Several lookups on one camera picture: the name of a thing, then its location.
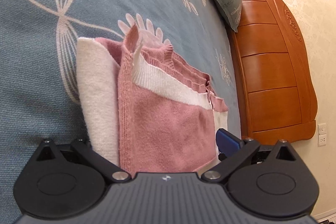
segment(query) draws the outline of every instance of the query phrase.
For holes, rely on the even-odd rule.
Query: gray ribbed plate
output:
[[[140,173],[115,184],[91,210],[64,220],[23,216],[17,224],[313,224],[305,216],[271,221],[247,214],[227,197],[222,186],[202,182],[196,173]]]

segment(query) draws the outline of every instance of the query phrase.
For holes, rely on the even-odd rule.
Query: light switch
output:
[[[319,128],[319,135],[327,134],[327,124],[326,123],[320,123],[318,125]]]

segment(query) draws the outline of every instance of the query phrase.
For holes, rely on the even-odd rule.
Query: white switch plate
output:
[[[326,123],[320,123],[318,125],[319,128],[319,135],[327,134],[327,124]]]
[[[323,134],[323,135],[319,135],[319,143],[318,146],[323,146],[327,144],[327,135]]]

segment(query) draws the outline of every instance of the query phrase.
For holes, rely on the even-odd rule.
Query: patterned wallpaper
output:
[[[318,99],[317,123],[328,125],[327,145],[317,136],[293,146],[320,185],[317,219],[336,213],[336,0],[283,0],[300,26]]]

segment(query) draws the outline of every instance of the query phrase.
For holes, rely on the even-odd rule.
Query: pink and white sweater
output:
[[[134,25],[122,43],[79,38],[77,81],[92,146],[132,175],[205,171],[217,163],[215,133],[227,107],[206,73],[173,51],[139,47]]]

